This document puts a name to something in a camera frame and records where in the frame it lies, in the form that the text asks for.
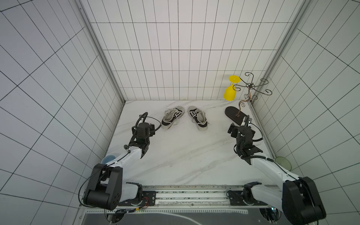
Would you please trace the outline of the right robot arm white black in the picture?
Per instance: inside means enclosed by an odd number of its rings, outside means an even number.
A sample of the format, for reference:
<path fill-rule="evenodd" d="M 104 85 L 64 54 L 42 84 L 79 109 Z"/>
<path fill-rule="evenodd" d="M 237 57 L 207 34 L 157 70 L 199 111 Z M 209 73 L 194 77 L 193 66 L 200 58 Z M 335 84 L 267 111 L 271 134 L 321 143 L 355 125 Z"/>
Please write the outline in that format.
<path fill-rule="evenodd" d="M 253 144 L 255 132 L 250 118 L 245 117 L 241 126 L 231 124 L 228 130 L 236 138 L 234 152 L 250 166 L 254 166 L 270 178 L 277 188 L 270 188 L 258 181 L 243 186 L 240 199 L 248 206 L 265 203 L 281 211 L 293 225 L 319 222 L 327 216 L 315 182 L 290 172 L 275 160 L 267 157 Z"/>

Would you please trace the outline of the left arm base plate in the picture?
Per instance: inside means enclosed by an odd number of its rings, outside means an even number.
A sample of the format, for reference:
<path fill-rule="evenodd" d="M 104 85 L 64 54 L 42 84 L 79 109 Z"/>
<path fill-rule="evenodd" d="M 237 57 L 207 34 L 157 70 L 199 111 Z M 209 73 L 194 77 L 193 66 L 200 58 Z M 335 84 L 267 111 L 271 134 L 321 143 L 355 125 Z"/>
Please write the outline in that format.
<path fill-rule="evenodd" d="M 154 206 L 156 200 L 156 191 L 143 191 L 141 197 L 126 200 L 118 203 L 118 206 L 140 207 L 140 206 Z"/>

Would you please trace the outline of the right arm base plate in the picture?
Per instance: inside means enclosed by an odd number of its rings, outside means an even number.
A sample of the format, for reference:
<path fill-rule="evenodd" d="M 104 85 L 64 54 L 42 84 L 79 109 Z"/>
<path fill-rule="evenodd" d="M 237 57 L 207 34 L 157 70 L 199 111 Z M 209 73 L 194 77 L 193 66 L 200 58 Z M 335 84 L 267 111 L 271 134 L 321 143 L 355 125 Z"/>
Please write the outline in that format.
<path fill-rule="evenodd" d="M 243 191 L 229 190 L 226 193 L 231 206 L 267 206 L 268 204 L 255 200 L 253 203 L 246 203 L 242 197 Z"/>

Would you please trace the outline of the black white sneaker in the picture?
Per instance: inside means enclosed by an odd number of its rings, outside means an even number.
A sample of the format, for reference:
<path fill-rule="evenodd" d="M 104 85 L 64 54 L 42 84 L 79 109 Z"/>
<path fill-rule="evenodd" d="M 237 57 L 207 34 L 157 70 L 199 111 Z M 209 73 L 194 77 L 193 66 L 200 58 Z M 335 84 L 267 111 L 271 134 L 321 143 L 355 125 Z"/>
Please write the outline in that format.
<path fill-rule="evenodd" d="M 185 108 L 177 106 L 172 109 L 167 109 L 164 112 L 164 117 L 161 121 L 161 127 L 163 129 L 169 129 L 172 125 L 178 123 L 178 120 L 184 115 Z"/>
<path fill-rule="evenodd" d="M 196 124 L 198 130 L 205 131 L 208 129 L 208 122 L 204 111 L 195 106 L 190 106 L 188 108 L 188 114 L 192 122 Z"/>

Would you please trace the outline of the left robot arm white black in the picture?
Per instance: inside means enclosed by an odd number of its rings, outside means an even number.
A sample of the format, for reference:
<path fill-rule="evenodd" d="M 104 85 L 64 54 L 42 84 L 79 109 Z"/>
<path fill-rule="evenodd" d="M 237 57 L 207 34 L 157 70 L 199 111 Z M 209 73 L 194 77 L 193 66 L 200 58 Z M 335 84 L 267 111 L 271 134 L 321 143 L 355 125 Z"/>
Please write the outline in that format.
<path fill-rule="evenodd" d="M 155 125 L 147 122 L 132 127 L 132 137 L 124 145 L 125 153 L 115 159 L 94 166 L 83 198 L 86 207 L 114 210 L 119 203 L 142 203 L 142 185 L 124 181 L 123 174 L 148 151 L 150 137 L 155 135 Z"/>

